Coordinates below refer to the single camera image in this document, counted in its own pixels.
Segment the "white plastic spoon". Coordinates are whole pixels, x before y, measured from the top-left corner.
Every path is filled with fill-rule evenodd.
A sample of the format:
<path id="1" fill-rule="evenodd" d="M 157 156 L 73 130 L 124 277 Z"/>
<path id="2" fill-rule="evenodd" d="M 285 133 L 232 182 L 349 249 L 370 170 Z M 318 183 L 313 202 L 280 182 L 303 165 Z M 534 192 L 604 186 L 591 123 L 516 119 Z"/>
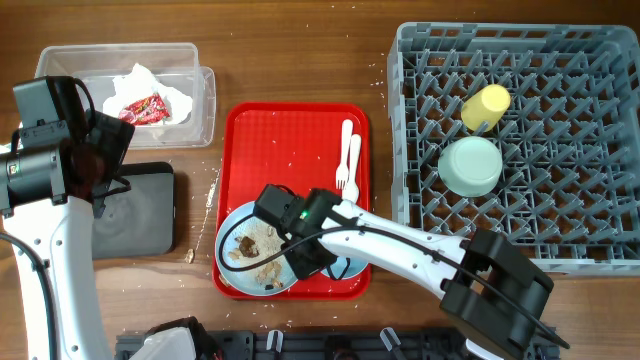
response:
<path id="1" fill-rule="evenodd" d="M 348 179 L 342 190 L 342 197 L 345 200 L 356 203 L 359 197 L 359 188 L 356 184 L 356 174 L 361 150 L 361 136 L 353 134 L 351 136 L 349 147 L 349 165 L 348 165 Z"/>

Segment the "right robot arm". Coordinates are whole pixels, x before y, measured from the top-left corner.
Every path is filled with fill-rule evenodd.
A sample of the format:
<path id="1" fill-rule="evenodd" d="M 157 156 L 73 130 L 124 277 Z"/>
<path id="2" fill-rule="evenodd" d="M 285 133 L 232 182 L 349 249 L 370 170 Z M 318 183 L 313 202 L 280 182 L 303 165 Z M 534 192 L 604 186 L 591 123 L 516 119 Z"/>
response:
<path id="1" fill-rule="evenodd" d="M 500 234 L 424 232 L 378 217 L 324 189 L 301 197 L 266 186 L 254 216 L 283 239 L 280 252 L 305 280 L 340 257 L 362 260 L 420 285 L 484 359 L 522 359 L 534 336 L 568 344 L 540 317 L 554 283 Z"/>

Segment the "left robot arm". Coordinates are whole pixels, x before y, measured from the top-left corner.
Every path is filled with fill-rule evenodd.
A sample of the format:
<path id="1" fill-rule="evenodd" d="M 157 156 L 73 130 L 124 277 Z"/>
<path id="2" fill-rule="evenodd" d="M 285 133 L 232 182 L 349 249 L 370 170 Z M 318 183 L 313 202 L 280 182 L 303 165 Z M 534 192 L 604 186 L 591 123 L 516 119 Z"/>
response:
<path id="1" fill-rule="evenodd" d="M 96 111 L 86 85 L 45 76 L 13 88 L 22 120 L 1 156 L 1 238 L 16 256 L 28 356 L 109 359 L 92 260 L 133 125 Z"/>

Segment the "small light blue bowl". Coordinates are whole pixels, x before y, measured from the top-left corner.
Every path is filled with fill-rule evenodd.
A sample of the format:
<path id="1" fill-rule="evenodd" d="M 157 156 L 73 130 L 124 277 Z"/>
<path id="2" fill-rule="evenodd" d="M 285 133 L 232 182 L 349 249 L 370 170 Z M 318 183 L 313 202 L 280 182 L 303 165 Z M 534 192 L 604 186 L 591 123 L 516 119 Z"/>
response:
<path id="1" fill-rule="evenodd" d="M 323 269 L 321 274 L 335 281 L 347 280 L 359 275 L 367 266 L 367 262 L 357 258 L 338 257 L 333 264 Z"/>

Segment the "white plastic fork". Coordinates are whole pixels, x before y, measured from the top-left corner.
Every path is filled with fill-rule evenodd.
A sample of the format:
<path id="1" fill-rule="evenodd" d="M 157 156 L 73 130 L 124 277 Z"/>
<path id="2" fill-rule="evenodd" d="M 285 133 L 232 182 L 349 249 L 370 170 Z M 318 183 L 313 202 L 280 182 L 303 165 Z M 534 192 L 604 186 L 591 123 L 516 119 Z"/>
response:
<path id="1" fill-rule="evenodd" d="M 341 126 L 341 139 L 340 139 L 340 161 L 336 169 L 336 187 L 343 189 L 347 183 L 349 176 L 349 169 L 347 165 L 351 136 L 353 134 L 353 122 L 350 119 L 345 119 Z"/>

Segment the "white napkin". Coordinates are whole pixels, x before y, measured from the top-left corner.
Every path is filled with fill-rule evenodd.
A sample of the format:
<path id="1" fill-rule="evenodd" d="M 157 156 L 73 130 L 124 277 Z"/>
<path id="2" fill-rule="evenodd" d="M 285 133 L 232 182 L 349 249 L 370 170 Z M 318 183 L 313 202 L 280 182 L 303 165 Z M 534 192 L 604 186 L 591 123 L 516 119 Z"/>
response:
<path id="1" fill-rule="evenodd" d="M 149 125 L 167 126 L 184 122 L 193 108 L 193 98 L 175 87 L 164 85 L 146 67 L 136 63 L 127 75 L 116 76 L 112 80 L 115 94 L 108 97 L 102 105 L 102 112 L 118 118 L 120 111 L 140 99 L 159 94 L 170 112 L 170 117 Z"/>

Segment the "green bowl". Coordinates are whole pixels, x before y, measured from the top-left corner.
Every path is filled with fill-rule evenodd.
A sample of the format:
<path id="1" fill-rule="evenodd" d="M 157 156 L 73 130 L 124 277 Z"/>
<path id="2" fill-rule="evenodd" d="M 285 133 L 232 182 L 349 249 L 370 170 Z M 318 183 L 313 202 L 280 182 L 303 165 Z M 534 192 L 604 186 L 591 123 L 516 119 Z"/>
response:
<path id="1" fill-rule="evenodd" d="M 502 154 L 489 140 L 469 136 L 441 152 L 438 174 L 445 186 L 463 197 L 479 197 L 497 185 L 503 166 Z"/>

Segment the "yellow cup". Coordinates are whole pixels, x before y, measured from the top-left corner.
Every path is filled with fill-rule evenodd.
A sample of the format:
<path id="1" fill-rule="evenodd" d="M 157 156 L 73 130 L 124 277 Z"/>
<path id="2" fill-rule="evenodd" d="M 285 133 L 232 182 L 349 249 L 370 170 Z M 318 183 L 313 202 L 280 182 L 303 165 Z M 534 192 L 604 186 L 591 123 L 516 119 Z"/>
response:
<path id="1" fill-rule="evenodd" d="M 488 85 L 469 98 L 462 106 L 461 120 L 464 125 L 477 131 L 483 123 L 485 131 L 495 127 L 511 105 L 511 96 L 502 85 Z"/>

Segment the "red candy wrapper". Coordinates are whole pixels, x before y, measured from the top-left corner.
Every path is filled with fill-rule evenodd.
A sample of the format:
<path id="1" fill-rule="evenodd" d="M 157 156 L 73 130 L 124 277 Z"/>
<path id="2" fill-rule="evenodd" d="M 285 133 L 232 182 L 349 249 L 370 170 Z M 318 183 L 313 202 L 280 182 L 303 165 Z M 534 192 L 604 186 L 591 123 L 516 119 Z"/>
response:
<path id="1" fill-rule="evenodd" d="M 170 112 L 162 97 L 155 93 L 124 107 L 118 118 L 134 126 L 161 122 L 170 117 Z"/>

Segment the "large light blue plate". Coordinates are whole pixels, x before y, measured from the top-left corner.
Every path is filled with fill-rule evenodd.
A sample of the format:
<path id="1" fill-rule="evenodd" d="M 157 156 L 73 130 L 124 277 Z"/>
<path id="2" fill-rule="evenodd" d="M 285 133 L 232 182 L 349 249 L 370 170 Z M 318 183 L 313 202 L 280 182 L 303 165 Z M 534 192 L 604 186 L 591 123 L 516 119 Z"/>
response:
<path id="1" fill-rule="evenodd" d="M 218 230 L 215 257 L 233 268 L 250 266 L 278 253 L 285 242 L 274 227 L 253 215 L 254 202 L 234 210 Z M 297 281 L 284 256 L 260 267 L 232 272 L 218 266 L 221 279 L 231 288 L 251 296 L 272 296 L 287 291 Z"/>

